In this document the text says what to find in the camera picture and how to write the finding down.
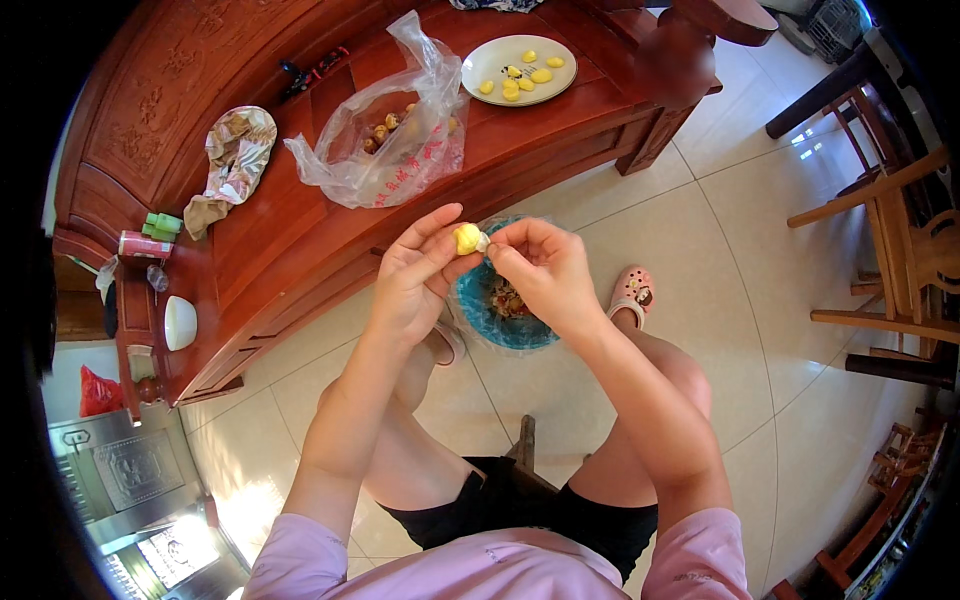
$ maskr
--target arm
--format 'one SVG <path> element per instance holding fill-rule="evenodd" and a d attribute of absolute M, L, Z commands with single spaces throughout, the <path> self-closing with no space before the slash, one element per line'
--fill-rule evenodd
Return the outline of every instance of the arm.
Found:
<path fill-rule="evenodd" d="M 607 319 L 580 237 L 524 219 L 491 242 L 493 266 L 583 358 L 627 427 L 657 491 L 660 531 L 705 508 L 730 508 L 730 484 L 709 422 Z"/>
<path fill-rule="evenodd" d="M 284 513 L 312 518 L 346 540 L 387 402 L 411 349 L 440 317 L 450 282 L 480 263 L 458 258 L 450 232 L 463 207 L 447 204 L 387 252 L 371 318 L 343 374 L 310 423 Z"/>

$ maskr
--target hand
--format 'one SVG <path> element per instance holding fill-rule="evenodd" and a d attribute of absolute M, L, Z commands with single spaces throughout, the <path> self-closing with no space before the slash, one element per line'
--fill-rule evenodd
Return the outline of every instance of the hand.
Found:
<path fill-rule="evenodd" d="M 409 350 L 430 333 L 457 277 L 480 264 L 479 252 L 457 256 L 451 225 L 464 208 L 447 204 L 403 232 L 380 262 L 368 328 Z"/>
<path fill-rule="evenodd" d="M 579 235 L 527 218 L 496 231 L 490 241 L 487 256 L 496 271 L 558 335 L 589 335 L 594 318 L 605 318 Z"/>

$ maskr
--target white plate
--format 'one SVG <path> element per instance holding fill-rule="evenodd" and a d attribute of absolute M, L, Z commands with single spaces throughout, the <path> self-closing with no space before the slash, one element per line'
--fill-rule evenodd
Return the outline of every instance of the white plate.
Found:
<path fill-rule="evenodd" d="M 537 59 L 533 62 L 524 62 L 523 53 L 533 50 Z M 564 66 L 552 68 L 546 65 L 550 57 L 560 57 Z M 507 79 L 506 67 L 512 64 L 527 77 L 537 69 L 549 69 L 553 79 L 545 84 L 537 84 L 533 91 L 520 90 L 520 99 L 510 102 L 503 97 L 501 82 Z M 492 39 L 464 59 L 461 69 L 464 88 L 476 98 L 492 105 L 501 107 L 529 107 L 549 100 L 564 91 L 577 76 L 577 60 L 573 53 L 559 41 L 541 36 L 505 36 Z M 493 91 L 489 94 L 480 93 L 480 84 L 485 81 L 493 82 Z"/>

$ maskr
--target black shorts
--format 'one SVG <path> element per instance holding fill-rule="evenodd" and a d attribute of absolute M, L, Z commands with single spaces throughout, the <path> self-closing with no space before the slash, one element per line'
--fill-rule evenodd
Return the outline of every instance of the black shorts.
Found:
<path fill-rule="evenodd" d="M 383 507 L 424 550 L 483 531 L 543 527 L 610 561 L 626 583 L 657 531 L 656 504 L 639 508 L 598 504 L 577 495 L 569 485 L 559 492 L 531 485 L 512 458 L 464 458 L 487 479 L 472 472 L 453 502 L 421 511 Z"/>

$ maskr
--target tiled floor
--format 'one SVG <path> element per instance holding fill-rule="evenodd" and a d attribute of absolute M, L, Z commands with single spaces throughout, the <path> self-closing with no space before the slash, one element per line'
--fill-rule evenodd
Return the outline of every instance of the tiled floor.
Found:
<path fill-rule="evenodd" d="M 716 56 L 723 92 L 650 169 L 621 178 L 604 165 L 508 212 L 550 214 L 582 235 L 603 302 L 623 265 L 652 271 L 659 296 L 647 330 L 700 361 L 713 386 L 713 426 L 759 597 L 802 572 L 863 509 L 873 452 L 894 420 L 912 421 L 924 389 L 845 372 L 845 352 L 889 336 L 807 317 L 855 304 L 847 286 L 863 215 L 801 229 L 784 221 L 861 167 L 832 116 L 780 140 L 763 125 L 828 68 L 780 35 L 750 49 L 718 40 Z M 182 411 L 200 473 L 251 561 L 290 489 L 317 396 L 344 366 L 370 301 L 361 292 L 274 349 L 242 392 Z M 417 418 L 457 452 L 500 454 L 532 414 L 538 471 L 561 484 L 613 421 L 592 375 L 563 344 L 522 360 L 468 350 L 469 360 L 434 375 Z M 418 548 L 362 495 L 348 550 L 352 576 Z M 649 560 L 648 551 L 626 586 L 634 598 Z"/>

